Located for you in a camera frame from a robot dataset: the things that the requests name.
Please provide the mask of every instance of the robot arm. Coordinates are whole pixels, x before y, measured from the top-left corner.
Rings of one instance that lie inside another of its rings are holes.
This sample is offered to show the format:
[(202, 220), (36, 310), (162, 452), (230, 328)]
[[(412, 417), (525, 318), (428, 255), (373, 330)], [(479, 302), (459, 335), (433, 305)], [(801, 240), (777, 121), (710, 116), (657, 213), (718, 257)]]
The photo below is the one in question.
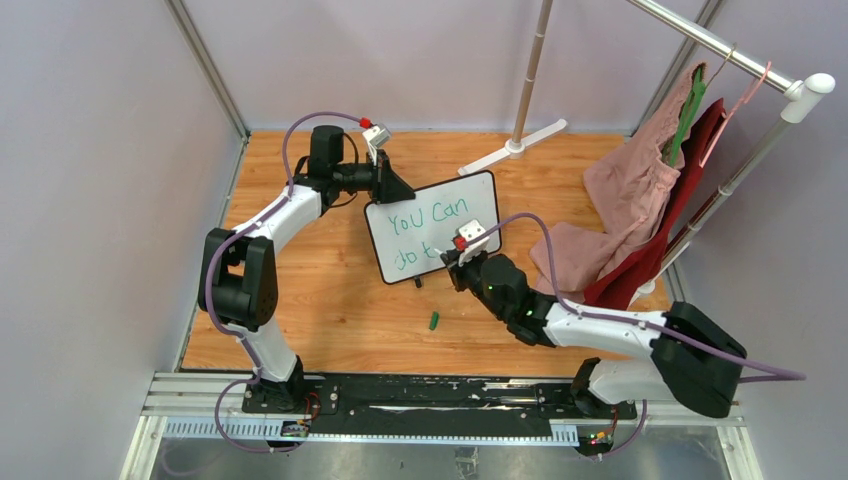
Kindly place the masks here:
[[(584, 413), (625, 400), (677, 400), (702, 415), (724, 418), (730, 411), (742, 367), (706, 354), (647, 328), (675, 329), (715, 348), (745, 357), (745, 349), (692, 305), (668, 312), (622, 312), (566, 301), (531, 289), (527, 277), (504, 255), (489, 256), (488, 239), (475, 241), (475, 220), (458, 230), (456, 249), (441, 254), (457, 291), (470, 290), (507, 330), (528, 345), (581, 346), (632, 357), (628, 361), (586, 360), (571, 394)], [(612, 319), (628, 318), (635, 325)]]
[[(216, 265), (212, 301), (223, 327), (239, 333), (240, 341), (250, 345), (251, 358), (259, 364), (256, 367), (261, 365), (259, 388), (274, 396), (269, 402), (280, 405), (281, 410), (293, 407), (302, 397), (303, 365), (283, 338), (274, 315), (277, 254), (297, 232), (321, 217), (341, 191), (367, 191), (377, 203), (415, 198), (412, 187), (392, 171), (388, 156), (379, 149), (390, 137), (389, 130), (376, 125), (363, 135), (369, 161), (342, 163), (344, 131), (335, 126), (316, 127), (309, 156), (302, 159), (307, 163), (307, 173), (295, 175), (291, 192), (286, 189), (234, 230), (216, 228), (206, 237), (198, 292), (198, 304), (204, 311), (206, 272), (213, 254), (236, 232), (256, 227), (238, 238)], [(228, 266), (238, 265), (244, 266), (243, 274), (229, 271)]]

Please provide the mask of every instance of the pink hanger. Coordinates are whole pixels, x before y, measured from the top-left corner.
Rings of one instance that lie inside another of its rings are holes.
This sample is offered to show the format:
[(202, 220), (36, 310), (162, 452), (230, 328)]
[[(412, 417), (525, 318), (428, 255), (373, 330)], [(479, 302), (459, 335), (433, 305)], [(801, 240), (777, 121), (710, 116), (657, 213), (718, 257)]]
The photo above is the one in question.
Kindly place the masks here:
[(724, 122), (722, 122), (721, 126), (718, 127), (718, 130), (716, 131), (715, 135), (713, 135), (713, 139), (710, 140), (710, 145), (707, 147), (707, 151), (704, 153), (704, 156), (701, 158), (701, 161), (698, 164), (701, 168), (704, 168), (704, 165), (707, 164), (707, 160), (709, 160), (710, 155), (713, 153), (713, 148), (715, 148), (716, 142), (718, 142), (718, 139), (719, 137), (721, 137), (721, 134), (724, 133), (724, 127), (727, 126), (727, 122), (729, 122), (730, 119), (733, 118), (733, 115), (736, 114), (736, 111), (739, 110), (739, 107), (747, 104), (754, 97), (754, 94), (757, 93), (757, 90), (760, 89), (760, 85), (763, 84), (770, 70), (771, 62), (768, 62), (766, 64), (766, 71), (763, 72), (763, 76), (760, 77), (759, 80), (754, 79), (754, 81), (752, 81), (751, 84), (748, 85), (748, 88), (745, 89), (745, 92), (742, 93), (742, 96), (739, 97), (739, 100), (736, 102), (736, 105), (734, 105), (733, 108), (730, 109), (730, 113), (727, 114), (727, 117), (724, 118)]

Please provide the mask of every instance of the pink cloth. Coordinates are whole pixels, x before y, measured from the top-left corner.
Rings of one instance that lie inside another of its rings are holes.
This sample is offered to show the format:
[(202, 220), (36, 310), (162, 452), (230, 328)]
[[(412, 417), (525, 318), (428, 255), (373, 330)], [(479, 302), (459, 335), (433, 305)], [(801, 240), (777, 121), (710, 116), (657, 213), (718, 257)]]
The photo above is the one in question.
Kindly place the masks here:
[[(570, 299), (582, 301), (587, 286), (615, 270), (657, 233), (669, 194), (685, 161), (682, 153), (678, 153), (676, 165), (666, 165), (662, 161), (662, 149), (677, 131), (680, 111), (699, 66), (704, 67), (702, 76), (705, 76), (706, 64), (690, 68), (630, 141), (583, 173), (583, 184), (601, 217), (605, 233), (567, 223), (558, 223), (551, 229), (557, 284)], [(544, 239), (530, 249), (530, 257), (540, 272), (536, 289), (553, 293)]]

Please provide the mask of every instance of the whiteboard frame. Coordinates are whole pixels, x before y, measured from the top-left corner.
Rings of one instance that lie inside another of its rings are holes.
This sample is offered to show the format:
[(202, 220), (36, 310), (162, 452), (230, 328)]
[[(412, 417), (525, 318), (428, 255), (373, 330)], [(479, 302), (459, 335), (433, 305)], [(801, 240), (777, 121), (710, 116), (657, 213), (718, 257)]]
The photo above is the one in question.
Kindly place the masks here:
[[(484, 174), (489, 174), (492, 177), (492, 194), (495, 196), (495, 218), (497, 218), (498, 223), (500, 223), (500, 221), (501, 221), (501, 211), (500, 211), (500, 206), (498, 205), (498, 182), (497, 182), (497, 179), (495, 178), (495, 174), (492, 173), (491, 170), (480, 170), (479, 172), (474, 172), (474, 173), (469, 174), (469, 175), (463, 175), (461, 177), (449, 178), (447, 180), (442, 180), (441, 182), (432, 183), (430, 185), (425, 185), (423, 187), (416, 188), (415, 193), (418, 193), (422, 190), (427, 190), (428, 188), (438, 187), (438, 186), (444, 185), (446, 183), (456, 182), (456, 181), (459, 181), (459, 180), (467, 179), (469, 177), (474, 177), (474, 176), (477, 176), (477, 175), (484, 175)], [(445, 269), (445, 267), (434, 268), (433, 270), (427, 270), (426, 272), (422, 272), (422, 273), (419, 273), (417, 275), (413, 275), (411, 277), (404, 278), (404, 279), (401, 279), (401, 280), (396, 280), (394, 282), (386, 281), (386, 276), (383, 274), (383, 266), (380, 263), (380, 254), (377, 252), (377, 242), (374, 241), (374, 232), (371, 230), (371, 223), (368, 221), (368, 207), (370, 207), (371, 205), (376, 205), (376, 204), (377, 204), (377, 202), (375, 202), (373, 200), (366, 203), (365, 206), (362, 208), (362, 215), (365, 217), (365, 225), (368, 227), (368, 237), (371, 239), (371, 248), (374, 249), (374, 257), (377, 259), (377, 268), (380, 270), (380, 279), (383, 280), (383, 283), (385, 283), (386, 285), (395, 285), (395, 284), (398, 284), (398, 283), (401, 283), (401, 282), (406, 282), (408, 280), (413, 280), (415, 277), (421, 278), (424, 275), (427, 275), (427, 274), (430, 274), (430, 273), (433, 273), (433, 272), (438, 272), (439, 270)], [(500, 239), (498, 248), (495, 249), (495, 250), (486, 249), (487, 252), (496, 253), (496, 252), (499, 252), (501, 248), (503, 248), (503, 233), (501, 233), (498, 238)]]

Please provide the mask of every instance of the wooden platform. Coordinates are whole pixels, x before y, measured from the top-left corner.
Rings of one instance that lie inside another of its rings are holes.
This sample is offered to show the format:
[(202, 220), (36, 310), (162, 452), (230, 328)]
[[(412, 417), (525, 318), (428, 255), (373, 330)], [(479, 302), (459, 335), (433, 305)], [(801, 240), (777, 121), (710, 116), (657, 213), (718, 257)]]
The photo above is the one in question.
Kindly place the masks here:
[[(252, 136), (227, 227), (248, 220), (281, 191), (282, 136)], [(361, 135), (354, 138), (364, 152)], [(506, 139), (504, 134), (396, 133), (386, 150), (395, 170), (417, 188), (454, 177), (457, 168), (502, 147)], [(308, 141), (308, 133), (292, 137), (293, 163), (308, 153)], [(501, 218), (529, 211), (549, 226), (567, 221), (602, 230), (581, 176), (621, 142), (613, 135), (559, 135), (520, 160), (496, 166)], [(277, 257), (277, 319), (308, 371), (570, 376), (585, 358), (621, 358), (584, 348), (524, 345), (471, 294), (456, 293), (444, 271), (422, 277), (421, 289), (412, 281), (385, 285), (365, 225), (367, 200), (360, 195), (353, 204), (330, 210)], [(527, 272), (531, 285), (536, 268), (528, 251), (541, 237), (530, 220), (512, 223), (503, 232), (502, 253)], [(668, 304), (660, 284), (634, 309), (666, 309)], [(430, 331), (433, 311), (441, 320)], [(232, 337), (217, 332), (199, 312), (182, 365), (245, 369), (250, 362)]]

